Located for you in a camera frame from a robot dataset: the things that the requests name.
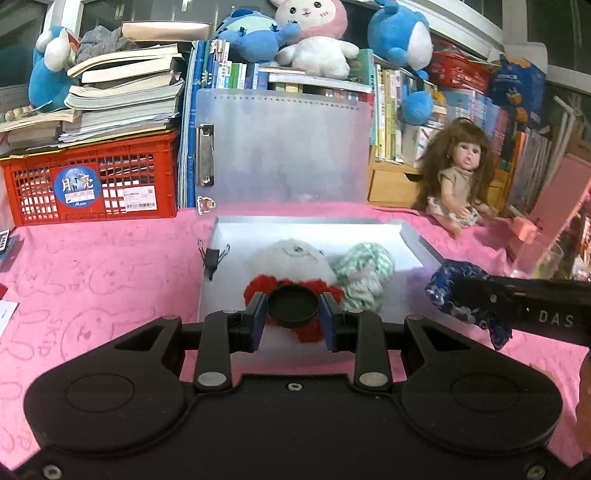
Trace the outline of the blue white plush right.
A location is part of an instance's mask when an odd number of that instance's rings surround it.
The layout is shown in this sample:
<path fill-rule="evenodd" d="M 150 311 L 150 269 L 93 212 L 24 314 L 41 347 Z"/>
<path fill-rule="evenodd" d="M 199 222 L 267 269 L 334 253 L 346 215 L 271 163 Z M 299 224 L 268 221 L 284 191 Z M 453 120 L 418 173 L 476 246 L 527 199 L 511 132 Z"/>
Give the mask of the blue white plush right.
<path fill-rule="evenodd" d="M 368 25 L 368 43 L 374 54 L 392 66 L 408 72 L 416 90 L 402 101 L 402 117 L 408 125 L 421 126 L 431 117 L 432 95 L 426 90 L 427 67 L 433 56 L 433 42 L 427 18 L 398 1 L 377 1 Z"/>

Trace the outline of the clear glass cup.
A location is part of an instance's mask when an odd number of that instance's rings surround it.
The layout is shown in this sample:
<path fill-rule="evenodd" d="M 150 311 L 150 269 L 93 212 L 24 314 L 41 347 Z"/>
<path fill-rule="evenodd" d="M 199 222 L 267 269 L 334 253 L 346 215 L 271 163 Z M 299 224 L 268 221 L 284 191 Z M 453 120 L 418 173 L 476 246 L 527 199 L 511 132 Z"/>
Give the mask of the clear glass cup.
<path fill-rule="evenodd" d="M 519 279 L 551 279 L 557 272 L 564 252 L 551 237 L 541 233 L 525 240 L 515 239 L 508 247 L 513 260 L 510 276 Z"/>

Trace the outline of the pink white bunny plush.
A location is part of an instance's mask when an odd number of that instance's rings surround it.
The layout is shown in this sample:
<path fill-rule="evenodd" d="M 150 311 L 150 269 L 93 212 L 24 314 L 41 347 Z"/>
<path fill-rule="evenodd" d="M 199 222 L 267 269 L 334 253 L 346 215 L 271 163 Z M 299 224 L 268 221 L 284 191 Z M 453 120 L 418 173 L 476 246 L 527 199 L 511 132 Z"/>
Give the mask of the pink white bunny plush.
<path fill-rule="evenodd" d="M 280 27 L 298 25 L 300 34 L 276 54 L 277 64 L 304 70 L 311 76 L 338 80 L 349 78 L 349 60 L 360 49 L 342 40 L 348 28 L 348 15 L 339 0 L 283 0 L 276 7 L 274 20 Z"/>

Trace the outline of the blue cardboard box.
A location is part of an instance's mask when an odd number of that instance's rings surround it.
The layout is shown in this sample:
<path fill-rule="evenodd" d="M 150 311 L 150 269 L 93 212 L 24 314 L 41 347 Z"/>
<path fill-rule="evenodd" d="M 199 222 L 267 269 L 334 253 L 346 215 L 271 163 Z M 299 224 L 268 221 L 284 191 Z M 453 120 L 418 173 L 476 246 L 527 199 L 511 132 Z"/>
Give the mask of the blue cardboard box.
<path fill-rule="evenodd" d="M 495 61 L 497 69 L 488 87 L 488 96 L 500 107 L 513 110 L 516 120 L 529 128 L 541 123 L 546 73 L 529 60 L 508 58 Z"/>

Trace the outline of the green checked scrunchie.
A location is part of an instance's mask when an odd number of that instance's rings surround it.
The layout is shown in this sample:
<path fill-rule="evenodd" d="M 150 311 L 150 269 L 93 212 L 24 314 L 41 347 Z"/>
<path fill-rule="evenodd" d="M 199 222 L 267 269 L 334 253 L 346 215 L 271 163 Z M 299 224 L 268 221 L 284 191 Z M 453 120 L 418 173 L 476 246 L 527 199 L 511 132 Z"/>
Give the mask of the green checked scrunchie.
<path fill-rule="evenodd" d="M 329 265 L 344 294 L 342 308 L 381 310 L 385 284 L 396 269 L 394 257 L 385 247 L 378 243 L 358 243 Z"/>

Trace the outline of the pink stand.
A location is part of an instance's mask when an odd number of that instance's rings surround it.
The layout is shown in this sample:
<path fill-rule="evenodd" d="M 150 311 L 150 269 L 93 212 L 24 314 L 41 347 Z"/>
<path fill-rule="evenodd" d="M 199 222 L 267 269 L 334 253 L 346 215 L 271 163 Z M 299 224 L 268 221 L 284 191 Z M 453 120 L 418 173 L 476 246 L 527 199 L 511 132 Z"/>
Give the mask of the pink stand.
<path fill-rule="evenodd" d="M 590 163 L 567 154 L 533 210 L 512 220 L 513 237 L 507 246 L 508 254 L 515 257 L 523 241 L 533 234 L 542 245 L 553 243 L 580 209 L 589 190 Z"/>

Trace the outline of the red knitted scrunchie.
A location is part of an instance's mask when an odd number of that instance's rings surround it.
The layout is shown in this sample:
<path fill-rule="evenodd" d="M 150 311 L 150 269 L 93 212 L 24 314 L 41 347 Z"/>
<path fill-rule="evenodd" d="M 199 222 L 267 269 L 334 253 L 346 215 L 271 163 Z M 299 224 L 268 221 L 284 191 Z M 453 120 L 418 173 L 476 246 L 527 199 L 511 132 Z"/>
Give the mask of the red knitted scrunchie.
<path fill-rule="evenodd" d="M 322 294 L 331 294 L 338 305 L 345 297 L 342 288 L 321 279 L 294 282 L 270 275 L 258 275 L 249 282 L 243 291 L 245 305 L 256 293 L 266 295 L 266 323 L 294 331 L 300 343 L 324 339 L 318 320 Z"/>

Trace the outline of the white fluffy scrunchie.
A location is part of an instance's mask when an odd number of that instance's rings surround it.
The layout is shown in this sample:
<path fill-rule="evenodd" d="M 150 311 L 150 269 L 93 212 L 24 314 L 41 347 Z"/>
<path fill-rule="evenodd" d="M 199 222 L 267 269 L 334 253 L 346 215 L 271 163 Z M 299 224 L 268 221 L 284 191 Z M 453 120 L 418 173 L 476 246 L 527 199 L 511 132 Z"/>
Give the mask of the white fluffy scrunchie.
<path fill-rule="evenodd" d="M 328 285 L 337 282 L 324 252 L 296 239 L 276 241 L 257 249 L 245 260 L 245 266 L 253 277 L 266 275 L 294 282 L 322 280 Z"/>

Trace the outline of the translucent clipboard folder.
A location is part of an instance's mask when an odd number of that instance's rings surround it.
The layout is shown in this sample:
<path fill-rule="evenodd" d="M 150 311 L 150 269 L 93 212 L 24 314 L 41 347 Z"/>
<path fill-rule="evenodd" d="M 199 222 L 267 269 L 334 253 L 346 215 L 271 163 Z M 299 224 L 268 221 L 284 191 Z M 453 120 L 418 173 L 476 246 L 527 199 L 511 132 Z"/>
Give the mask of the translucent clipboard folder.
<path fill-rule="evenodd" d="M 370 104 L 270 90 L 201 90 L 190 197 L 201 215 L 250 204 L 363 203 Z"/>

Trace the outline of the red basket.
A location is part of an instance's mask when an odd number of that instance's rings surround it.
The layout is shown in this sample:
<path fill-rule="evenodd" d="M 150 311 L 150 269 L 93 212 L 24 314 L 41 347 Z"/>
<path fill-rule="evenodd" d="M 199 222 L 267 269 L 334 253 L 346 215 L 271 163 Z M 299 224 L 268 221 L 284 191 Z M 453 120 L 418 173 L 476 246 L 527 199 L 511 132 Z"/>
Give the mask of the red basket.
<path fill-rule="evenodd" d="M 469 89 L 486 94 L 498 69 L 494 63 L 474 60 L 446 40 L 433 41 L 433 55 L 428 67 L 430 80 L 439 87 Z"/>

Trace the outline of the blue floral scrunchie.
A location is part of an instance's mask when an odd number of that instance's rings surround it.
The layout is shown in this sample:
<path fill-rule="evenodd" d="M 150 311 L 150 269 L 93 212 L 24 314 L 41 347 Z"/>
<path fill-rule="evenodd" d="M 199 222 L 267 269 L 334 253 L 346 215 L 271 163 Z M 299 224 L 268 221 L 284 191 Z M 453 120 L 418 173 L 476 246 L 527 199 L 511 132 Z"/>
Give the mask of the blue floral scrunchie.
<path fill-rule="evenodd" d="M 446 260 L 432 275 L 425 293 L 431 303 L 441 312 L 451 314 L 451 284 L 457 277 L 493 277 L 481 267 L 466 261 Z M 485 318 L 456 318 L 463 323 L 475 325 L 489 332 L 491 343 L 496 350 L 501 350 L 512 338 L 512 328 L 492 313 Z"/>

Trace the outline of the red plastic crate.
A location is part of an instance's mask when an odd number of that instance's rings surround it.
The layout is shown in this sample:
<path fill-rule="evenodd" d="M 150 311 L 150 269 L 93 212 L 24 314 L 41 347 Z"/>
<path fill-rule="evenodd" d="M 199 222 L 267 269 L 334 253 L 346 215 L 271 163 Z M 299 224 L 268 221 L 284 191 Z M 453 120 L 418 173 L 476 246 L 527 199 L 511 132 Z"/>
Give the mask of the red plastic crate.
<path fill-rule="evenodd" d="M 19 227 L 176 215 L 178 132 L 130 136 L 1 161 Z"/>

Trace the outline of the stack of books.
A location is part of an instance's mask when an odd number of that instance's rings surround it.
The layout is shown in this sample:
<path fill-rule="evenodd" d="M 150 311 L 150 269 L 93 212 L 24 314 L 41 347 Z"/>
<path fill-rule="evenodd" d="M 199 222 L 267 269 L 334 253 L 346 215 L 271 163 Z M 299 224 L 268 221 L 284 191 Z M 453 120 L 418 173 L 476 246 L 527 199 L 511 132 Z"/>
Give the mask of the stack of books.
<path fill-rule="evenodd" d="M 2 155 L 155 133 L 190 121 L 197 49 L 210 32 L 207 23 L 184 21 L 98 25 L 83 36 L 72 32 L 79 40 L 68 70 L 73 84 L 60 109 L 29 103 L 32 55 L 42 33 L 29 61 L 21 47 L 3 49 L 1 77 L 22 67 L 29 80 L 23 105 L 1 104 Z"/>

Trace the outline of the black round cap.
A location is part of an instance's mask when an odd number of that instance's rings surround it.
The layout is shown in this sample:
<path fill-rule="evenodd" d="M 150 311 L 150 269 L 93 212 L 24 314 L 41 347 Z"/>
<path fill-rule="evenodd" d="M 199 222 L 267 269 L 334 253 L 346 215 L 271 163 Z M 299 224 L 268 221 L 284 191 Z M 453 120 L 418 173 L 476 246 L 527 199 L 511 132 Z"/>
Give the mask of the black round cap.
<path fill-rule="evenodd" d="M 266 302 L 267 315 L 284 328 L 308 325 L 318 314 L 320 300 L 314 291 L 304 285 L 283 285 L 270 294 Z"/>

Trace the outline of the wooden drawer organizer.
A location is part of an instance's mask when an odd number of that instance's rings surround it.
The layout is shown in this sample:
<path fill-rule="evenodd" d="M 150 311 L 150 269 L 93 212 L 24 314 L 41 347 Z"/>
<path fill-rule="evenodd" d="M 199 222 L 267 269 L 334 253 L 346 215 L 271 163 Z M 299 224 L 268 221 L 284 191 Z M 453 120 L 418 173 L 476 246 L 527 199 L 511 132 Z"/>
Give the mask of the wooden drawer organizer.
<path fill-rule="evenodd" d="M 504 191 L 510 183 L 510 173 L 497 168 L 489 184 L 486 204 L 503 209 Z M 422 171 L 405 163 L 393 163 L 378 157 L 378 147 L 370 147 L 368 202 L 389 208 L 421 210 L 423 193 Z"/>

